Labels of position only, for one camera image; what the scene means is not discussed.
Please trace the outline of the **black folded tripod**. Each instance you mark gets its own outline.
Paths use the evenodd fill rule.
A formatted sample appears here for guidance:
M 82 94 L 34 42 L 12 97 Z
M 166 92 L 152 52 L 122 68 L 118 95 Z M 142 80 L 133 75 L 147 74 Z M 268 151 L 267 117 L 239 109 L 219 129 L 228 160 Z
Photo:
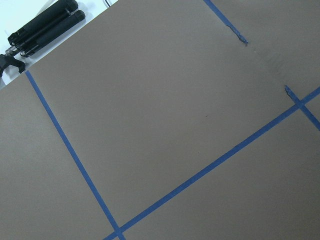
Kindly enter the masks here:
M 0 74 L 2 75 L 9 66 L 17 67 L 18 72 L 23 73 L 26 64 L 15 56 L 18 54 L 23 58 L 32 56 L 82 22 L 86 15 L 78 7 L 75 0 L 58 0 L 12 33 L 7 38 L 10 47 L 0 55 Z

